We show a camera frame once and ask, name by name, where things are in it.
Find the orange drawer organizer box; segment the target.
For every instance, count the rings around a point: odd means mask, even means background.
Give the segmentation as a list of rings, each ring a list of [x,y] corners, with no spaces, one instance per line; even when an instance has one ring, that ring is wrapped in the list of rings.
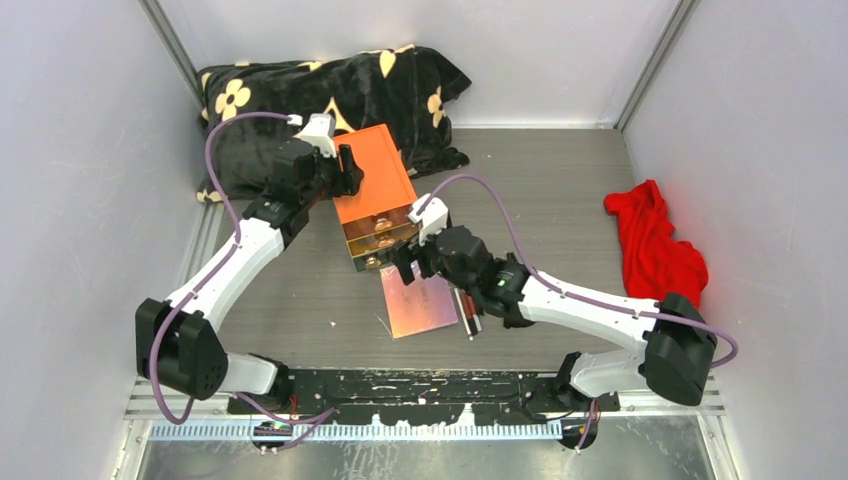
[[[334,142],[349,146],[364,172],[356,195],[333,200],[349,255],[358,271],[379,268],[393,246],[417,234],[407,214],[418,195],[387,125],[338,135]]]

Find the large pink eyeshadow palette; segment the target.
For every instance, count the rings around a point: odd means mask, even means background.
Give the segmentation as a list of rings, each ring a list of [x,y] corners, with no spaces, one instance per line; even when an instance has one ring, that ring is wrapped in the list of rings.
[[[412,264],[414,281],[405,285],[399,270],[380,270],[389,327],[394,339],[417,335],[458,323],[454,294],[439,276],[424,279],[417,263]]]

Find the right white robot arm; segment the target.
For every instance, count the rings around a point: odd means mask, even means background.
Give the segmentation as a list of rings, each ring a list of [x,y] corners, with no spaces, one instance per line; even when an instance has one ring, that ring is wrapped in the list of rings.
[[[548,323],[617,345],[601,354],[565,356],[552,394],[567,410],[587,409],[607,394],[648,389],[683,406],[701,403],[717,347],[694,305],[679,294],[636,299],[533,275],[514,253],[494,256],[464,226],[426,240],[413,237],[388,254],[404,284],[438,275],[505,328]]]

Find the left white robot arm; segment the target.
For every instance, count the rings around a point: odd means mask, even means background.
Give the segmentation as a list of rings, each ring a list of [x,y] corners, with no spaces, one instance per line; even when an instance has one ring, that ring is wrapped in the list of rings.
[[[258,273],[290,247],[318,202],[358,193],[364,178],[349,144],[328,156],[302,140],[280,145],[266,189],[237,217],[236,231],[186,284],[164,300],[148,298],[135,313],[139,375],[193,400],[216,393],[285,409],[288,367],[257,354],[224,350],[218,331]]]

